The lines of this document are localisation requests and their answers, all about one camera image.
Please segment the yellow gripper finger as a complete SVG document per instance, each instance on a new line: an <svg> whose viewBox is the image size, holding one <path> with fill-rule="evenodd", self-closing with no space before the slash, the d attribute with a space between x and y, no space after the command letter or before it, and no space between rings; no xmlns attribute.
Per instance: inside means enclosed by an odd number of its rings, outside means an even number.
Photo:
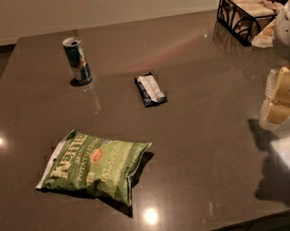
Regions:
<svg viewBox="0 0 290 231"><path fill-rule="evenodd" d="M290 107L290 66L281 68L273 93L273 101Z"/></svg>
<svg viewBox="0 0 290 231"><path fill-rule="evenodd" d="M275 124L283 124L290 116L290 107L280 104L269 103L265 110L265 119L267 122Z"/></svg>

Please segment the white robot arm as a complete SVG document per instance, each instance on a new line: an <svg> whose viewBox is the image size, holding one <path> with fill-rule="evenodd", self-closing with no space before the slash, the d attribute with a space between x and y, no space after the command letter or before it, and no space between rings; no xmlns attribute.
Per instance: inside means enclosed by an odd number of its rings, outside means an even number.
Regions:
<svg viewBox="0 0 290 231"><path fill-rule="evenodd" d="M274 25L273 48L290 62L290 0L279 12ZM265 87L261 121L281 125L290 116L290 64L280 70L272 69Z"/></svg>

